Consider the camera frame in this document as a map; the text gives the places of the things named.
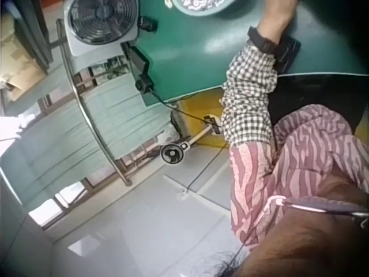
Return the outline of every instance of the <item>curtain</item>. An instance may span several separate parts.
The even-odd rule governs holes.
[[[98,86],[84,101],[115,159],[162,132],[170,122],[170,109],[164,105],[144,105],[131,74]],[[76,101],[33,125],[1,159],[3,172],[29,211],[108,164]]]

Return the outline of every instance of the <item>green surface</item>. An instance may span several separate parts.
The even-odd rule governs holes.
[[[298,7],[290,33],[302,47],[290,73],[367,74],[344,35],[346,1],[319,3],[316,9],[318,2],[303,1]],[[200,18],[169,9],[164,0],[140,4],[141,15],[159,22],[156,33],[140,32],[136,46],[150,60],[149,75],[164,100],[221,85],[249,26],[257,25],[263,13],[262,0],[237,0],[219,14]],[[151,95],[143,98],[147,105],[155,103]]]

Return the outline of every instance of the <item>white wall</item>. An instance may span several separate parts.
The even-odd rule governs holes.
[[[51,276],[50,238],[27,214],[1,177],[0,186],[1,266],[9,276]]]
[[[53,277],[206,277],[237,252],[224,150],[191,149],[55,244]],[[183,186],[194,191],[182,196]]]

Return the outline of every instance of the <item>white tiled floor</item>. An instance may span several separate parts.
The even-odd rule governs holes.
[[[214,276],[216,266],[240,247],[229,218],[192,197],[178,197],[181,190],[163,174],[188,184],[218,151],[199,147],[188,154],[188,163],[159,170],[57,242],[53,276]],[[227,162],[226,155],[220,159],[209,173]],[[223,206],[229,201],[228,177],[225,170],[206,191]]]

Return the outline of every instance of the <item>white fan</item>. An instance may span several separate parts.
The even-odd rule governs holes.
[[[73,56],[101,49],[114,57],[138,35],[138,0],[65,0],[63,7]]]

